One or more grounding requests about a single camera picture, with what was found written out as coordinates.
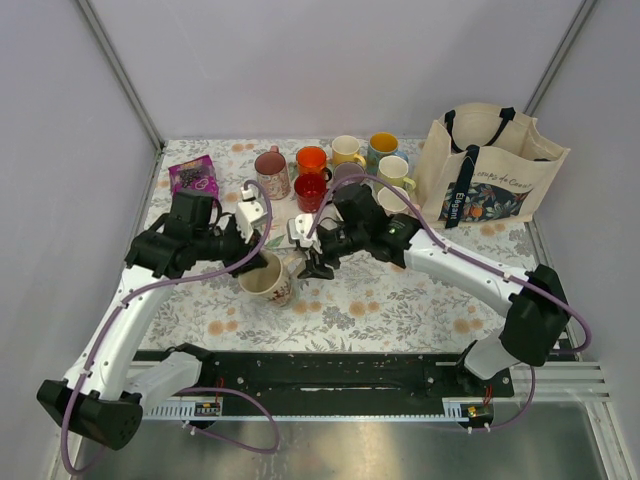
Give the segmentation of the cream floral mug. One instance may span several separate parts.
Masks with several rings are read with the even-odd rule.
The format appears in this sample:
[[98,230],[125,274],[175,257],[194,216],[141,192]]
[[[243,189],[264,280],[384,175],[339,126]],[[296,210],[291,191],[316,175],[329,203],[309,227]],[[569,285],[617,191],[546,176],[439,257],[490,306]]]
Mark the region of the cream floral mug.
[[294,286],[290,268],[302,259],[298,251],[279,257],[271,252],[262,251],[266,260],[264,267],[242,273],[238,277],[240,287],[248,294],[261,298],[275,306],[287,305],[294,296]]

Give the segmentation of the pink patterned mug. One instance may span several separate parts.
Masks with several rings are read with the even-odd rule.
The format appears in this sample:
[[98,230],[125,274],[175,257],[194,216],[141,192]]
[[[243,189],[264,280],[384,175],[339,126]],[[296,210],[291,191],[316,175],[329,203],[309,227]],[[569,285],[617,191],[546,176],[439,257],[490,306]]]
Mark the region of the pink patterned mug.
[[282,200],[290,194],[288,164],[278,146],[273,145],[268,151],[260,154],[254,162],[254,168],[258,183],[271,200]]

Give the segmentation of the red mug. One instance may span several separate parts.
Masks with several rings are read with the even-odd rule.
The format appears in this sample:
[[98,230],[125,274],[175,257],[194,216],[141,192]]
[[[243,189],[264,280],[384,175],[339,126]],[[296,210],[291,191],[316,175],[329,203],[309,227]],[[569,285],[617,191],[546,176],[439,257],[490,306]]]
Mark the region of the red mug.
[[319,173],[300,175],[294,182],[298,208],[303,213],[318,211],[327,191],[327,180]]

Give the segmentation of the orange mug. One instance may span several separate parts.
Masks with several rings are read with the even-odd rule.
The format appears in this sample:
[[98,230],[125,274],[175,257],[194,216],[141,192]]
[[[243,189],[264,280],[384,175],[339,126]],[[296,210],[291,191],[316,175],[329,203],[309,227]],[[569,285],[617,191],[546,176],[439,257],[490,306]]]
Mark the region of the orange mug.
[[326,181],[330,181],[332,172],[327,164],[327,154],[319,146],[303,147],[296,154],[296,166],[299,175],[318,174]]

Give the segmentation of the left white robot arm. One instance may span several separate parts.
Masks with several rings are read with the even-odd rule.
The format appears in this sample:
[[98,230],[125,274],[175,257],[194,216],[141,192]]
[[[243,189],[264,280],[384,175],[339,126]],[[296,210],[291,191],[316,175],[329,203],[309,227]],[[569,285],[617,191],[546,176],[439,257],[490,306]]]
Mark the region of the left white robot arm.
[[266,262],[258,227],[272,216],[264,189],[249,180],[234,212],[212,195],[176,193],[168,212],[137,235],[125,257],[116,293],[76,362],[60,380],[46,380],[37,400],[62,433],[78,434],[111,450],[126,446],[145,413],[184,389],[205,395],[217,372],[196,347],[181,347],[156,366],[129,376],[130,364],[160,307],[175,286],[193,281],[199,262],[221,262],[238,275]]

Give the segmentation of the pink faceted mug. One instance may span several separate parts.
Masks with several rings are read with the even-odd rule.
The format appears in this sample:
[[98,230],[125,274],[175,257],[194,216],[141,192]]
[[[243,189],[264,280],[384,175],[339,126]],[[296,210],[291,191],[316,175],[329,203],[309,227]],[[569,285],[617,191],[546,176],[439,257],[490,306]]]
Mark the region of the pink faceted mug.
[[413,211],[400,199],[400,196],[410,200],[412,205],[419,210],[419,205],[414,201],[414,197],[400,187],[382,187],[376,194],[378,204],[384,209],[387,215],[408,214],[413,216]]

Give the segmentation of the mauve purple mug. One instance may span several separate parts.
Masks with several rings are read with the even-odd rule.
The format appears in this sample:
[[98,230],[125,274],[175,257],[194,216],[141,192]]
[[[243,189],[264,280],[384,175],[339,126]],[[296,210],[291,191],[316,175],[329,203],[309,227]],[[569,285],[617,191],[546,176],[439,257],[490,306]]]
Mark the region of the mauve purple mug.
[[[365,173],[363,167],[356,162],[345,162],[337,165],[333,171],[333,184],[339,188],[345,187],[351,184],[361,184],[364,181],[362,175]],[[356,175],[355,179],[345,180],[341,184],[338,184],[342,179]]]

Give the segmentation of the yellow mug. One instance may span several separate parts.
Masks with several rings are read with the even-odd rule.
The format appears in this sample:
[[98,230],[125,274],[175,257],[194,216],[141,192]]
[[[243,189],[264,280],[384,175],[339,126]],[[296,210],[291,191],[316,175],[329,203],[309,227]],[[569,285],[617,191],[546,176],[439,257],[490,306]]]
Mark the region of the yellow mug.
[[356,163],[362,168],[366,167],[366,160],[360,154],[360,142],[350,135],[336,137],[331,143],[332,165],[337,167],[343,163]]

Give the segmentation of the light green mug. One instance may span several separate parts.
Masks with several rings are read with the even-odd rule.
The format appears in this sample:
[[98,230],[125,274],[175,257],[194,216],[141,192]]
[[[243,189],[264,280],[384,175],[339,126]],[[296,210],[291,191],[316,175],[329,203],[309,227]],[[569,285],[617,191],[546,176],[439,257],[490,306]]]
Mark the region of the light green mug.
[[383,157],[378,164],[377,177],[390,185],[412,193],[416,183],[409,176],[409,163],[397,155]]

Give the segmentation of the blue floral mug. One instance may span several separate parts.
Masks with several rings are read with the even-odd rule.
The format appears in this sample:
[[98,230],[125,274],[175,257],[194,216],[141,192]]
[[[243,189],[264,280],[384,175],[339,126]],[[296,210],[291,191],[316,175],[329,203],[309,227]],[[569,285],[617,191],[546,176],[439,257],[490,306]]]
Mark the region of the blue floral mug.
[[378,132],[372,135],[365,156],[366,172],[370,175],[376,175],[381,159],[390,155],[399,156],[405,161],[408,160],[407,154],[399,150],[399,141],[393,134]]

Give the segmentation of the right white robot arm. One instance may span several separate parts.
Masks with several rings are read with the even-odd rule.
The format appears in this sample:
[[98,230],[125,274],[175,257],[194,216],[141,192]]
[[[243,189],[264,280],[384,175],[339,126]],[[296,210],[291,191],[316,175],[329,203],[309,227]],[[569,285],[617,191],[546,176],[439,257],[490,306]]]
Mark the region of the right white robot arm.
[[466,395],[480,394],[498,372],[519,363],[546,363],[569,321],[555,270],[505,266],[449,243],[416,218],[386,214],[366,185],[341,188],[331,202],[342,219],[334,228],[321,226],[310,213],[288,222],[290,240],[306,254],[301,278],[331,280],[342,258],[365,251],[383,263],[438,277],[487,304],[505,321],[463,352],[455,383]]

